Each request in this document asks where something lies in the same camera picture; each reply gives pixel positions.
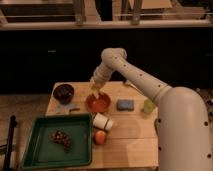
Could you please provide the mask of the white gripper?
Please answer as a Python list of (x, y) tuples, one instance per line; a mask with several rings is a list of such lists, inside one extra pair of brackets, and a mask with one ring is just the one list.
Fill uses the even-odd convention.
[(101, 63), (93, 72), (93, 76), (90, 81), (94, 86), (103, 86), (107, 81), (110, 80), (114, 70)]

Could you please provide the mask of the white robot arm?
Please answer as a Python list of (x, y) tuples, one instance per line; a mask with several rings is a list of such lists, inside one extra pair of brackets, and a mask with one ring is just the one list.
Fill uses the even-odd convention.
[(158, 171), (213, 171), (208, 112), (202, 97), (172, 87), (126, 61), (123, 48), (106, 48), (92, 76), (102, 86), (117, 71), (158, 107)]

